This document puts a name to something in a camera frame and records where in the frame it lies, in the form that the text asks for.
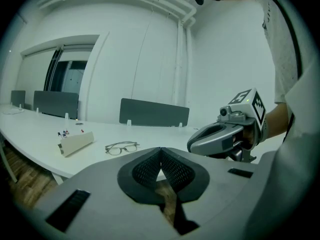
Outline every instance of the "glasses frame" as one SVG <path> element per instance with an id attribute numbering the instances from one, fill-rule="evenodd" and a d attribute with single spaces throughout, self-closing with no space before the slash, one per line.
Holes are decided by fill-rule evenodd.
<path id="1" fill-rule="evenodd" d="M 119 154 L 111 154 L 110 150 L 112 148 L 114 148 L 115 145 L 118 145 L 118 144 L 129 144 L 129 145 L 126 145 L 124 147 L 116 147 L 117 149 L 120 149 L 120 153 Z M 136 152 L 138 150 L 138 146 L 139 145 L 140 144 L 138 144 L 137 142 L 133 142 L 133 141 L 122 141 L 122 142 L 117 142 L 117 143 L 113 143 L 113 144 L 110 144 L 110 145 L 106 145 L 104 148 L 105 148 L 105 153 L 107 153 L 107 154 L 109 154 L 111 156 L 119 156 L 122 153 L 122 150 L 125 150 L 128 153 Z M 136 150 L 135 151 L 127 150 L 127 147 L 129 147 L 129 146 L 135 146 Z"/>

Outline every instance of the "cable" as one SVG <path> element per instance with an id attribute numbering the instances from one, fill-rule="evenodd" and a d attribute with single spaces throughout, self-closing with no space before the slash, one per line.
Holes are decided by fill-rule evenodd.
<path id="1" fill-rule="evenodd" d="M 146 36 L 147 36 L 147 32 L 148 32 L 148 29 L 149 29 L 149 26 L 150 26 L 150 23 L 151 23 L 151 18 L 152 18 L 152 15 L 154 14 L 154 9 L 153 9 L 153 7 L 151 7 L 151 9 L 152 9 L 152 13 L 151 13 L 151 15 L 150 15 L 150 20 L 149 20 L 148 26 L 146 27 L 146 30 L 145 30 L 145 33 L 144 33 L 144 37 L 143 37 L 142 44 L 141 44 L 141 48 L 140 48 L 140 52 L 139 52 L 138 61 L 136 62 L 136 67 L 135 67 L 135 72 L 134 72 L 134 78 L 133 78 L 133 85 L 132 85 L 132 92 L 131 92 L 131 99 L 132 99 L 132 97 L 133 97 L 133 95 L 134 95 L 134 88 L 135 88 L 137 70 L 138 70 L 138 65 L 139 65 L 139 60 L 140 60 L 140 55 L 141 55 L 142 47 L 144 46 L 144 42 L 145 42 L 145 39 L 146 39 Z"/>

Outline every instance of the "gray desk divider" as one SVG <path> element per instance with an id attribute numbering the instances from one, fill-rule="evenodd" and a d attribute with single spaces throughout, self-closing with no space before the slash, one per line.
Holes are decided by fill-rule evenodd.
<path id="1" fill-rule="evenodd" d="M 11 102 L 12 105 L 19 107 L 21 104 L 21 108 L 25 108 L 25 98 L 26 91 L 25 90 L 12 90 L 11 91 Z"/>
<path id="2" fill-rule="evenodd" d="M 119 123 L 131 120 L 136 126 L 187 126 L 189 108 L 137 99 L 122 98 Z"/>
<path id="3" fill-rule="evenodd" d="M 39 108 L 41 113 L 58 117 L 65 117 L 68 113 L 69 118 L 76 119 L 78 99 L 77 93 L 36 90 L 33 98 L 33 110 Z"/>

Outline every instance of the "white t-shirt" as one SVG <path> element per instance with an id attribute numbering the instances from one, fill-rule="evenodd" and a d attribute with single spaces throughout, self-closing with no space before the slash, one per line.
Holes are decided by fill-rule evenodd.
<path id="1" fill-rule="evenodd" d="M 270 47 L 275 67 L 276 104 L 286 103 L 285 95 L 298 81 L 294 43 L 288 25 L 273 0 L 257 0 L 263 8 L 265 37 Z"/>

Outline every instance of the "white desk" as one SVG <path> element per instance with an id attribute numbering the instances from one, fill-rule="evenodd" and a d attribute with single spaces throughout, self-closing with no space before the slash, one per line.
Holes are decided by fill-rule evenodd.
<path id="1" fill-rule="evenodd" d="M 64 118 L 24 110 L 18 114 L 3 114 L 8 105 L 0 105 L 0 131 L 2 135 L 23 155 L 52 172 L 56 176 L 70 178 L 89 165 L 117 159 L 119 156 L 105 152 L 105 146 L 122 141 L 138 142 L 138 150 L 154 147 L 187 150 L 187 141 L 197 129 L 190 127 L 150 127 L 126 126 L 87 121 L 66 120 Z M 94 143 L 63 157 L 58 144 L 58 132 L 69 131 L 70 135 L 93 132 Z M 162 171 L 158 180 L 164 179 Z"/>

